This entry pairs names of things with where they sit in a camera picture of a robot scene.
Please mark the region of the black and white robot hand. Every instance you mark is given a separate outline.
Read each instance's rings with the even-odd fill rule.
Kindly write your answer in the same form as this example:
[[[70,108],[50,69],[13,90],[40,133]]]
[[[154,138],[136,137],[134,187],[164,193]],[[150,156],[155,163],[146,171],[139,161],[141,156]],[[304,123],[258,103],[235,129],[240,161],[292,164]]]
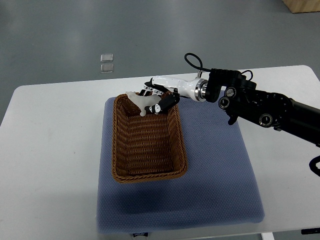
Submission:
[[[181,97],[204,102],[207,85],[208,81],[199,77],[184,80],[169,76],[154,76],[144,83],[139,95],[146,97],[151,93],[160,97],[161,100],[157,103],[146,104],[144,110],[148,113],[162,114],[178,104]]]

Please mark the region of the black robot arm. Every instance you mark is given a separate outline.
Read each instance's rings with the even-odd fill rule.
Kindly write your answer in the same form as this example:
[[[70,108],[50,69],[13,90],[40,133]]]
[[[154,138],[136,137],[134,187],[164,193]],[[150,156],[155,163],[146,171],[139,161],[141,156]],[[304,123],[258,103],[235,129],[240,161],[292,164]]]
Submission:
[[[208,82],[199,88],[199,95],[207,102],[217,102],[229,116],[229,125],[243,118],[263,128],[285,131],[317,147],[320,145],[318,108],[256,87],[244,72],[213,68]]]

